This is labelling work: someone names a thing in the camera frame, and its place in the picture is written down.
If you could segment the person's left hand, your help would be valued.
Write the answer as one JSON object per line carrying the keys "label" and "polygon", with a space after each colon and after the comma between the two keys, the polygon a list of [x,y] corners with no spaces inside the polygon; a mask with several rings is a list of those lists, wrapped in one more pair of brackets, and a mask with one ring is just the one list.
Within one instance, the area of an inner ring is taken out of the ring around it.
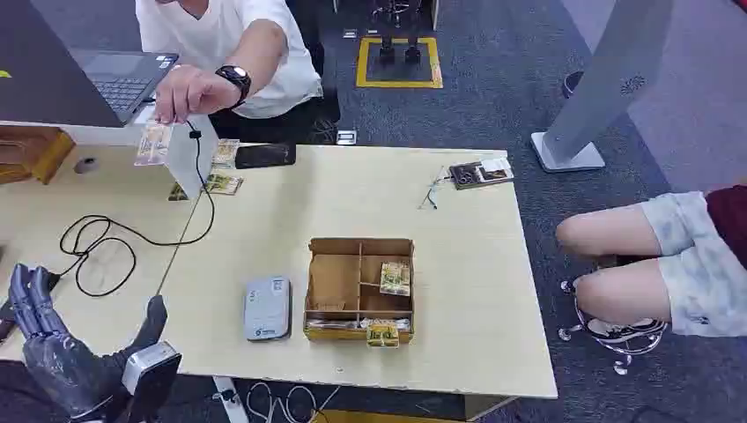
{"label": "person's left hand", "polygon": [[234,106],[241,97],[235,84],[191,65],[177,65],[160,81],[155,91],[154,119],[182,123],[192,114],[210,115]]}

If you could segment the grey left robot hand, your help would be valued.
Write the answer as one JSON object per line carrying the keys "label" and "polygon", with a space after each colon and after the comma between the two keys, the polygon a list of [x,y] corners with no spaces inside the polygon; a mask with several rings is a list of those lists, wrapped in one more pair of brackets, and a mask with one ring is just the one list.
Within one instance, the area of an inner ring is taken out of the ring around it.
{"label": "grey left robot hand", "polygon": [[26,369],[72,422],[115,422],[128,409],[130,394],[122,384],[128,358],[156,344],[166,325],[163,297],[151,297],[134,340],[119,351],[93,353],[71,334],[54,308],[43,267],[15,265],[9,301],[25,337]]}

